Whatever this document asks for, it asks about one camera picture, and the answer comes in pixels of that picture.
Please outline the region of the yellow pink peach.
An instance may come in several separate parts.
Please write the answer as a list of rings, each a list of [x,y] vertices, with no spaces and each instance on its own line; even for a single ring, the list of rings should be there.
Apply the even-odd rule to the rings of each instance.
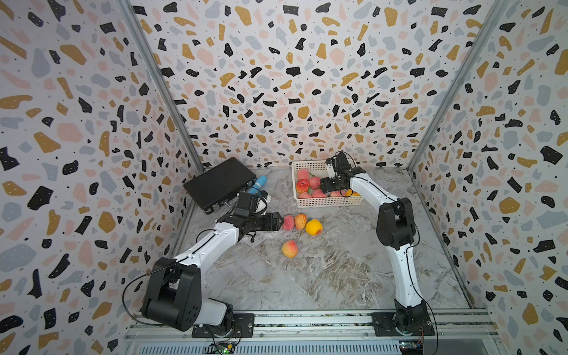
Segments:
[[[359,194],[358,194],[357,192],[354,192],[354,191],[351,190],[351,189],[349,189],[349,190],[346,192],[346,195],[347,195],[348,197],[351,197],[351,196],[359,196]]]

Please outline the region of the dark pink wrinkled peach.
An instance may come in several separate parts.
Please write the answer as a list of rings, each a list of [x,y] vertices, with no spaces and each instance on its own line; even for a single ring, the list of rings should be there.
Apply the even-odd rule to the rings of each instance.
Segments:
[[[284,229],[286,231],[291,231],[291,230],[295,229],[294,216],[287,215],[283,218],[282,229]]]

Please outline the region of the large pink peach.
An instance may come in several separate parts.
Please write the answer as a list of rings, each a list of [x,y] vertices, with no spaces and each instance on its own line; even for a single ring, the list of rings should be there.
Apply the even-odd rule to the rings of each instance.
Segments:
[[[321,185],[320,178],[319,177],[311,177],[309,179],[309,184],[310,184],[311,190],[313,190],[313,191],[320,189],[320,185]]]

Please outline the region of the orange wrinkled peach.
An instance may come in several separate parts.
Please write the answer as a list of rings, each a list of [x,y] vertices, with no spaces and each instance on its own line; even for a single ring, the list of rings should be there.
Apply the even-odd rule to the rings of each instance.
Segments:
[[[295,228],[299,231],[305,229],[307,223],[308,220],[305,214],[298,214],[294,217]]]

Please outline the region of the orange pink front peach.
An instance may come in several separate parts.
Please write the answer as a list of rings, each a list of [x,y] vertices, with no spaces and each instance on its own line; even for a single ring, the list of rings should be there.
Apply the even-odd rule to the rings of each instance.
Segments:
[[[281,248],[285,257],[295,258],[298,255],[299,249],[294,241],[286,241]]]

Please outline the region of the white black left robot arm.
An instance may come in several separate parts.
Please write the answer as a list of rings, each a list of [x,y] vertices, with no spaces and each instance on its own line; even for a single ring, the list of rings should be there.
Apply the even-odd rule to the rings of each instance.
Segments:
[[[194,246],[155,263],[141,307],[142,316],[179,331],[202,326],[220,336],[228,334],[234,323],[232,305],[203,297],[201,276],[244,237],[276,232],[283,224],[284,219],[277,212],[221,217]]]

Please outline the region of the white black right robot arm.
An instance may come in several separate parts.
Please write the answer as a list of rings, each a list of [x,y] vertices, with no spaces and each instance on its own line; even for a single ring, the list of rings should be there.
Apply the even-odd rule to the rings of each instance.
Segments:
[[[430,321],[429,307],[418,286],[414,266],[414,237],[418,234],[414,210],[408,198],[387,192],[361,168],[351,168],[320,180],[325,194],[352,190],[377,211],[376,234],[386,247],[395,280],[394,328],[410,334]]]

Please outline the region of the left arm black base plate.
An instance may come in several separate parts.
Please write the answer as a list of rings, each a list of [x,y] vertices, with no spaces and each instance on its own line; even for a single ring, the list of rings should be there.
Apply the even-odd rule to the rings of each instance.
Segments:
[[[237,339],[252,338],[254,321],[254,313],[236,313],[226,316],[220,325],[195,325],[192,328],[192,338],[215,340],[229,337]]]

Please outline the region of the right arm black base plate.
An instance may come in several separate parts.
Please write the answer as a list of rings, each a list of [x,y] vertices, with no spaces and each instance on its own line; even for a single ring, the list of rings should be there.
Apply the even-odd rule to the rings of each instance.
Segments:
[[[430,320],[416,325],[403,325],[396,312],[374,312],[371,314],[371,325],[377,337],[418,337],[436,335]]]

